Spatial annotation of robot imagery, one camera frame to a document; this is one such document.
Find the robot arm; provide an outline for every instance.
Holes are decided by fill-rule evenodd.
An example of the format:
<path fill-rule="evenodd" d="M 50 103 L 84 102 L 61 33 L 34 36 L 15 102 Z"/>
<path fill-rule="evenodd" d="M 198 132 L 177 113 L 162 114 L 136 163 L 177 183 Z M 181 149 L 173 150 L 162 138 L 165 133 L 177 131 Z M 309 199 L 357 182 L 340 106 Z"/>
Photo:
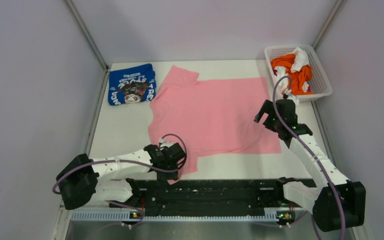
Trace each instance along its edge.
<path fill-rule="evenodd" d="M 340 229 L 338 204 L 331 187 L 328 186 L 328 180 L 320 167 L 321 164 L 340 198 L 345 226 L 347 228 L 361 226 L 365 216 L 366 189 L 361 182 L 352 182 L 341 173 L 320 149 L 308 126 L 298 123 L 298 116 L 295 113 L 297 100 L 289 99 L 289 97 L 280 99 L 276 101 L 276 106 L 282 120 L 314 155 L 285 128 L 276 115 L 273 102 L 266 100 L 254 119 L 256 123 L 259 123 L 263 114 L 268 114 L 263 125 L 278 133 L 279 138 L 305 166 L 316 185 L 316 189 L 309 188 L 297 179 L 282 177 L 277 181 L 276 198 L 280 201 L 291 201 L 303 207 L 313 215 L 317 226 L 324 232 Z"/>
<path fill-rule="evenodd" d="M 84 153 L 75 157 L 56 180 L 67 210 L 107 200 L 124 203 L 140 193 L 135 182 L 127 178 L 129 175 L 157 170 L 158 180 L 177 180 L 178 161 L 184 157 L 180 145 L 173 142 L 106 158 L 89 159 Z"/>

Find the gray wall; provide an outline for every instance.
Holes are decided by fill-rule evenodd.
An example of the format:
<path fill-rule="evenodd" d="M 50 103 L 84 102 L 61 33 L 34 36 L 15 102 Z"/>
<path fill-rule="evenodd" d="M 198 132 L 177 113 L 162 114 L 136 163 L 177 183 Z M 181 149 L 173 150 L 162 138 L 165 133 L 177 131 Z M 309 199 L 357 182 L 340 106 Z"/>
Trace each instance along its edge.
<path fill-rule="evenodd" d="M 333 87 L 319 103 L 337 164 L 365 185 L 366 217 L 384 239 L 384 1 L 348 1 L 317 53 Z"/>
<path fill-rule="evenodd" d="M 0 0 L 0 240 L 50 239 L 102 74 L 61 0 Z"/>
<path fill-rule="evenodd" d="M 264 59 L 311 44 L 334 0 L 73 0 L 107 64 Z"/>

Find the laundry basket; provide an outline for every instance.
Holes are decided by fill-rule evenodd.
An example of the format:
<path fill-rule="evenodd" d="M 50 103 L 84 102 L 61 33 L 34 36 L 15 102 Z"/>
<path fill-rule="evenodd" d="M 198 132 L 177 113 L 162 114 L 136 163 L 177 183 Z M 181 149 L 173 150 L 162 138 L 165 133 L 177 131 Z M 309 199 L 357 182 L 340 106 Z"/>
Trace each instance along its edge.
<path fill-rule="evenodd" d="M 312 70 L 312 78 L 308 81 L 308 84 L 310 85 L 311 91 L 314 93 L 309 95 L 298 95 L 298 99 L 301 102 L 314 101 L 320 97 L 331 95 L 333 91 L 331 83 L 329 82 L 328 76 L 326 76 L 325 70 L 323 70 L 322 64 L 320 63 L 314 48 L 305 44 L 269 46 L 264 49 L 265 59 L 267 61 L 271 79 L 274 84 L 276 83 L 276 76 L 273 72 L 270 61 L 283 55 L 292 53 L 296 47 L 300 47 L 308 54 L 308 61 Z M 279 89 L 277 91 L 277 98 L 279 99 L 281 97 L 282 94 Z"/>

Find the clothing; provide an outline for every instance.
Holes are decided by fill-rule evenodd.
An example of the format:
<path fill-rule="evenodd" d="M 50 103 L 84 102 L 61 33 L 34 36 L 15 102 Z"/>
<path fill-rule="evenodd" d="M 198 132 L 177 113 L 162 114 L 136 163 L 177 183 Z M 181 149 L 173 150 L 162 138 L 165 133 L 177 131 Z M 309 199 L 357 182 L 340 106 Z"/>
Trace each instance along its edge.
<path fill-rule="evenodd" d="M 284 66 L 276 66 L 273 68 L 273 71 L 275 71 L 274 74 L 276 74 L 276 83 L 284 76 L 288 76 L 286 73 L 286 68 Z M 280 89 L 280 92 L 283 93 L 285 89 L 288 88 L 288 79 L 284 78 L 279 85 L 277 86 Z"/>
<path fill-rule="evenodd" d="M 151 143 L 173 133 L 186 144 L 181 175 L 198 170 L 198 157 L 281 152 L 277 134 L 253 121 L 269 97 L 264 77 L 198 81 L 198 76 L 173 66 L 150 104 Z M 164 140 L 178 142 L 175 137 Z"/>
<path fill-rule="evenodd" d="M 287 74 L 289 77 L 292 78 L 292 86 L 291 86 L 291 92 L 294 95 L 308 95 L 308 94 L 314 94 L 311 91 L 307 91 L 308 89 L 308 83 L 306 84 L 306 81 L 309 81 L 313 77 L 312 69 L 309 65 L 302 66 L 300 71 L 291 72 L 291 67 L 295 63 L 296 55 L 294 53 L 286 54 L 284 56 L 275 58 L 271 60 L 271 68 L 275 69 L 276 67 L 284 67 L 285 68 L 285 74 Z M 279 71 L 277 72 L 276 78 L 280 79 L 283 76 L 279 75 Z"/>
<path fill-rule="evenodd" d="M 110 71 L 108 103 L 114 106 L 151 101 L 156 95 L 156 86 L 150 63 Z"/>
<path fill-rule="evenodd" d="M 302 50 L 300 47 L 295 48 L 292 53 L 295 54 L 295 60 L 290 67 L 291 73 L 299 72 L 301 71 L 302 67 L 310 64 L 309 56 L 307 55 L 306 51 Z"/>

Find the wire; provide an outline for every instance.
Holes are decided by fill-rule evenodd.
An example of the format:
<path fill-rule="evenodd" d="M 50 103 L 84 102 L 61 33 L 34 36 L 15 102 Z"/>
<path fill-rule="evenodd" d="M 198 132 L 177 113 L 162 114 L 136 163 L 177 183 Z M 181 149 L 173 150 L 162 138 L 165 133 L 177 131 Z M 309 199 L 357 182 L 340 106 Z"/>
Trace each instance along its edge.
<path fill-rule="evenodd" d="M 335 200 L 336 200 L 336 204 L 338 206 L 338 210 L 339 210 L 339 216 L 340 216 L 340 236 L 339 236 L 339 239 L 340 240 L 343 240 L 344 237 L 345 237 L 345 214 L 344 214 L 344 209 L 342 208 L 342 204 L 341 204 L 341 199 L 339 198 L 339 195 L 338 195 L 338 192 L 335 188 L 335 185 L 334 183 L 332 182 L 331 178 L 329 177 L 328 173 L 326 172 L 326 169 L 325 167 L 323 166 L 323 164 L 320 162 L 319 158 L 317 157 L 317 155 L 311 150 L 311 148 L 309 146 L 307 146 L 307 144 L 286 124 L 286 122 L 283 120 L 282 116 L 279 114 L 279 110 L 278 110 L 278 106 L 276 105 L 276 89 L 278 88 L 279 84 L 281 83 L 281 81 L 284 79 L 284 78 L 288 78 L 289 79 L 289 86 L 292 85 L 292 78 L 289 77 L 289 76 L 283 76 L 281 77 L 277 82 L 276 84 L 274 85 L 274 88 L 273 88 L 273 95 L 272 95 L 272 98 L 273 98 L 273 106 L 274 106 L 274 111 L 276 112 L 276 116 L 277 118 L 279 118 L 279 121 L 282 123 L 282 125 L 286 128 L 286 130 L 288 130 L 288 132 L 290 132 L 290 134 L 296 138 L 298 140 L 298 142 L 300 142 L 302 144 L 302 146 L 311 154 L 311 156 L 315 159 L 315 161 L 317 162 L 318 166 L 320 167 L 321 171 L 323 172 L 323 175 L 326 177 L 326 180 L 327 180 L 327 184 L 330 186 L 330 188 L 332 189 L 332 192 L 333 192 L 333 196 L 335 197 Z"/>
<path fill-rule="evenodd" d="M 62 177 L 60 177 L 60 178 L 56 181 L 56 183 L 53 185 L 53 187 L 52 187 L 52 192 L 53 192 L 54 194 L 58 194 L 58 195 L 60 195 L 61 192 L 57 191 L 57 187 L 58 187 L 58 185 L 59 185 L 64 179 L 66 179 L 69 175 L 71 175 L 72 173 L 74 173 L 74 172 L 76 172 L 76 171 L 78 171 L 78 170 L 80 170 L 80 169 L 83 169 L 83 168 L 86 168 L 86 167 L 89 167 L 89 166 L 92 166 L 92 165 L 108 164 L 108 163 L 116 163 L 116 162 L 119 162 L 119 163 L 129 163 L 129 164 L 137 164 L 137 165 L 145 166 L 145 167 L 148 167 L 148 168 L 150 168 L 150 169 L 152 169 L 152 170 L 159 171 L 159 172 L 162 172 L 162 173 L 175 173 L 175 172 L 178 171 L 177 169 L 174 169 L 174 170 L 165 170 L 165 169 L 158 168 L 158 167 L 155 167 L 155 166 L 152 166 L 152 165 L 149 165 L 149 164 L 140 162 L 140 161 L 126 160 L 126 159 L 93 161 L 93 162 L 88 162 L 88 163 L 82 164 L 82 165 L 80 165 L 80 166 L 77 166 L 77 167 L 71 169 L 70 171 L 68 171 L 66 174 L 62 175 Z"/>
<path fill-rule="evenodd" d="M 304 217 L 309 214 L 308 211 L 304 212 L 297 220 L 295 220 L 293 223 L 289 224 L 289 226 L 296 225 L 297 223 L 301 222 Z M 266 224 L 266 223 L 260 223 L 260 222 L 253 222 L 253 224 L 264 226 L 264 227 L 269 227 L 269 228 L 280 228 L 280 225 L 277 224 L 275 221 L 273 222 L 274 224 Z"/>
<path fill-rule="evenodd" d="M 142 209 L 139 209 L 137 207 L 134 207 L 134 206 L 130 206 L 130 205 L 126 205 L 126 204 L 123 204 L 123 203 L 119 203 L 119 202 L 115 202 L 115 201 L 106 201 L 108 202 L 109 204 L 112 204 L 112 205 L 116 205 L 120 208 L 128 208 L 128 209 L 133 209 L 135 211 L 138 211 L 141 213 L 141 218 L 139 219 L 138 222 L 136 222 L 135 224 L 133 225 L 128 225 L 128 224 L 120 224 L 119 222 L 111 222 L 107 225 L 104 225 L 103 227 L 99 228 L 98 230 L 94 231 L 93 233 L 91 233 L 85 240 L 89 240 L 91 239 L 93 236 L 95 236 L 98 232 L 108 228 L 108 227 L 111 227 L 111 226 L 125 226 L 125 227 L 129 227 L 129 228 L 134 228 L 136 226 L 138 226 L 139 224 L 142 223 L 142 221 L 144 220 L 145 218 L 145 212 L 142 210 Z"/>
<path fill-rule="evenodd" d="M 322 237 L 320 236 L 319 231 L 317 231 L 316 222 L 314 221 L 313 216 L 311 216 L 311 224 L 312 224 L 312 229 L 314 229 L 314 233 L 315 233 L 317 239 L 322 240 Z"/>
<path fill-rule="evenodd" d="M 180 170 L 183 168 L 183 166 L 185 166 L 186 164 L 186 159 L 188 158 L 188 150 L 186 149 L 186 144 L 185 142 L 182 140 L 181 137 L 179 137 L 177 134 L 174 134 L 174 133 L 167 133 L 166 135 L 162 136 L 161 138 L 164 139 L 165 137 L 168 137 L 168 136 L 173 136 L 173 137 L 176 137 L 177 139 L 180 140 L 181 144 L 183 145 L 183 149 L 184 149 L 184 159 L 177 165 L 177 168 Z"/>

